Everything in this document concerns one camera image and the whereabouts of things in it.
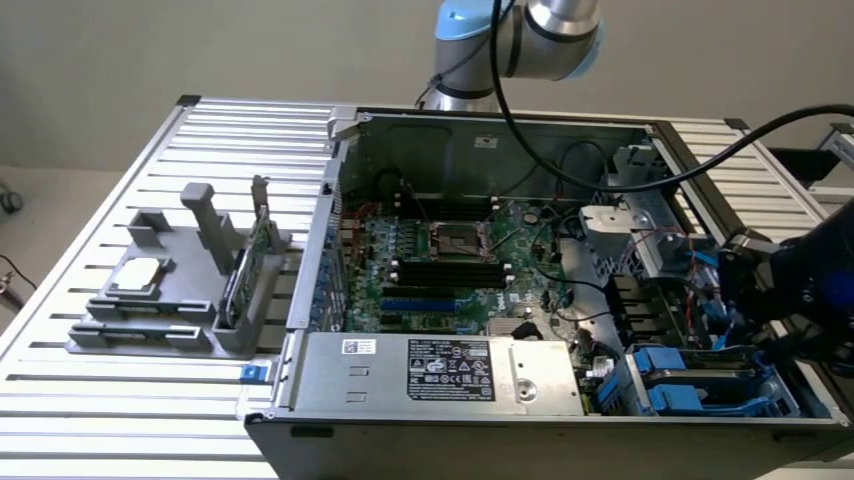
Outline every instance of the black cable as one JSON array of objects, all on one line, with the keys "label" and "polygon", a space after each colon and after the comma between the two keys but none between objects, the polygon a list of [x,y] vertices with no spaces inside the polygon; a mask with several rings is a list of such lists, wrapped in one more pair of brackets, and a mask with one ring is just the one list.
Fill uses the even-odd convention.
[{"label": "black cable", "polygon": [[584,318],[567,318],[563,315],[560,315],[560,312],[555,312],[557,314],[557,317],[560,317],[560,320],[565,320],[567,322],[585,322],[587,320],[592,320],[593,318],[599,318],[603,317],[605,315],[609,315],[611,312],[599,312],[595,315],[589,315],[588,317]]},{"label": "black cable", "polygon": [[[495,25],[489,24],[491,28],[500,25],[500,23],[504,21],[504,19],[507,18],[507,14],[509,13],[509,10],[512,10],[515,3],[516,3],[516,0],[509,0],[509,3],[507,4],[507,8],[504,9],[504,13],[501,13],[500,20],[497,21],[497,24]],[[429,82],[427,82],[427,88],[424,88],[424,91],[421,92],[421,94],[417,96],[417,99],[415,100],[415,108],[420,110],[424,107],[423,105],[419,105],[421,103],[421,99],[424,98],[424,95],[427,95],[427,93],[429,93],[429,90],[436,88],[436,85],[441,83],[441,78],[444,76],[449,75],[456,70],[459,70],[463,67],[463,65],[465,65],[472,58],[475,58],[475,55],[483,49],[488,41],[489,41],[489,37],[487,36],[487,38],[484,38],[480,41],[477,46],[475,46],[475,48],[471,49],[471,51],[465,54],[465,56],[460,58],[459,62],[456,62],[447,69],[444,69],[444,71],[436,73],[429,78]]]},{"label": "black cable", "polygon": [[[565,150],[563,150],[563,153],[560,154],[560,159],[559,159],[560,169],[563,170],[563,160],[565,159],[567,154],[572,151],[572,149],[575,149],[575,147],[579,147],[581,145],[591,145],[599,151],[599,154],[601,155],[601,160],[604,162],[604,169],[607,171],[608,157],[607,157],[607,154],[604,153],[604,149],[597,143],[591,142],[589,140],[580,140],[572,143],[568,147],[565,147]],[[516,181],[516,183],[513,183],[509,187],[507,187],[501,192],[496,193],[495,195],[499,197],[508,195],[509,192],[512,192],[516,188],[519,188],[521,184],[524,184],[524,182],[527,182],[531,179],[531,176],[533,175],[533,173],[536,173],[537,169],[539,169],[539,164],[535,163],[531,169],[524,174],[524,176]],[[563,194],[563,182],[560,182],[560,180],[557,180],[557,184],[555,186],[555,193],[557,192],[557,187],[560,188],[560,194]]]},{"label": "black cable", "polygon": [[838,114],[846,115],[848,117],[854,117],[854,105],[844,104],[831,104],[831,105],[818,105],[814,107],[802,108],[792,112],[788,112],[768,123],[762,125],[759,128],[752,130],[747,135],[739,138],[728,147],[723,149],[718,155],[715,155],[711,160],[692,168],[691,170],[681,172],[671,177],[663,178],[649,183],[644,183],[640,185],[619,185],[619,186],[607,186],[597,185],[592,182],[588,182],[584,179],[576,178],[565,173],[563,173],[557,167],[551,165],[545,159],[543,159],[531,144],[525,140],[521,135],[521,131],[516,125],[516,122],[512,118],[512,114],[509,112],[509,106],[507,105],[507,98],[504,97],[504,89],[501,88],[501,80],[500,74],[497,71],[497,32],[496,26],[499,24],[499,13],[500,13],[500,2],[501,0],[492,1],[492,17],[489,21],[489,71],[492,74],[492,84],[495,87],[495,97],[497,99],[497,105],[500,107],[501,116],[504,117],[504,123],[507,124],[507,128],[512,133],[521,149],[528,154],[528,156],[533,159],[540,167],[545,169],[548,173],[551,173],[560,180],[564,180],[567,183],[576,185],[579,187],[589,188],[592,190],[605,192],[605,193],[633,193],[633,192],[644,192],[647,190],[659,190],[667,187],[677,186],[679,183],[689,180],[706,173],[710,169],[720,165],[724,160],[727,160],[732,155],[735,155],[744,147],[747,147],[751,143],[764,137],[768,133],[779,129],[780,127],[788,125],[790,123],[807,118],[814,117],[816,115],[828,115]]},{"label": "black cable", "polygon": [[0,255],[0,258],[8,262],[9,266],[12,267],[12,270],[14,270],[14,273],[17,273],[17,276],[21,277],[21,279],[29,284],[32,289],[36,290],[38,287],[36,286],[33,281],[29,280],[29,278],[26,278],[26,275],[24,275],[24,273],[20,271],[20,269],[17,268],[17,265],[14,265],[14,262],[9,259],[9,257],[6,257],[5,255]]},{"label": "black cable", "polygon": [[[601,158],[601,171],[604,173],[607,173],[608,171],[608,155],[607,153],[604,153],[604,149],[601,148],[601,145],[599,145],[596,142],[592,142],[589,140],[580,140],[575,143],[572,143],[568,147],[565,147],[565,150],[563,151],[563,153],[560,154],[560,160],[557,161],[557,169],[560,171],[563,171],[563,161],[565,160],[565,156],[568,155],[568,153],[577,147],[581,147],[584,145],[591,146],[596,152],[599,153],[599,157]],[[539,165],[535,163],[533,164],[533,168],[539,168]],[[555,195],[556,196],[561,196],[563,195],[563,180],[556,179],[555,180]]]},{"label": "black cable", "polygon": [[536,261],[536,256],[533,255],[533,245],[536,245],[536,241],[539,240],[540,235],[543,234],[543,230],[545,230],[545,227],[548,227],[549,222],[545,222],[543,224],[543,226],[540,227],[540,229],[537,230],[536,234],[533,235],[533,240],[531,240],[531,251],[529,251],[529,255],[531,255],[531,263],[533,264],[533,268],[536,269],[536,272],[545,277],[548,280],[557,282],[557,283],[565,283],[568,285],[585,285],[593,289],[596,289],[599,292],[601,292],[601,294],[604,294],[604,288],[601,288],[599,285],[596,285],[595,283],[591,282],[585,282],[583,280],[567,280],[565,278],[560,278],[560,277],[555,277],[553,275],[551,275],[548,272],[545,272],[541,267],[539,266],[539,262]]},{"label": "black cable", "polygon": [[528,173],[524,174],[524,176],[519,179],[519,181],[516,183],[513,183],[509,187],[507,187],[504,189],[504,191],[496,193],[495,195],[497,197],[503,197],[507,194],[509,194],[509,192],[512,192],[516,188],[519,188],[521,186],[521,184],[531,179],[531,176],[533,175],[533,172],[536,172],[537,168],[539,168],[539,165],[533,164],[533,166],[528,170]]}]

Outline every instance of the power supply label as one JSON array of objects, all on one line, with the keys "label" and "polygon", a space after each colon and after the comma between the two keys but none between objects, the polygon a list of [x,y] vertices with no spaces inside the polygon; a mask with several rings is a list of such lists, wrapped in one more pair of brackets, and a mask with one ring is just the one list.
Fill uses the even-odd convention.
[{"label": "power supply label", "polygon": [[412,400],[495,401],[488,341],[411,339],[407,369]]}]

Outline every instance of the metal frame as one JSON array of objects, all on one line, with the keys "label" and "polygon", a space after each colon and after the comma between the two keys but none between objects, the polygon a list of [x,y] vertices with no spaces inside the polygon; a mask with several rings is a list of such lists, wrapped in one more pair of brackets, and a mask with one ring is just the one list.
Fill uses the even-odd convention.
[{"label": "metal frame", "polygon": [[[246,362],[70,356],[61,342],[92,295],[89,289],[100,287],[129,242],[113,225],[129,221],[136,207],[168,209],[182,185],[198,176],[212,180],[217,208],[232,212],[236,224],[244,222],[240,219],[250,216],[250,175],[258,173],[272,177],[279,226],[295,231],[295,250],[285,259],[273,314],[252,360],[272,365],[313,199],[333,153],[325,144],[331,110],[214,98],[172,110],[0,337],[0,478],[276,478],[238,421],[244,412],[268,404],[272,393],[269,385],[238,384]],[[649,121],[617,115],[572,117]],[[698,161],[738,138],[720,120],[659,119],[671,122]],[[750,172],[747,179],[739,178],[743,172]],[[772,239],[796,236],[814,225],[790,194],[799,186],[782,183],[755,152],[742,152],[710,177],[742,221]],[[687,206],[683,198],[679,202]],[[693,213],[685,213],[700,229]],[[169,215],[177,224],[192,225],[180,214]],[[285,355],[293,354],[288,349]]]}]

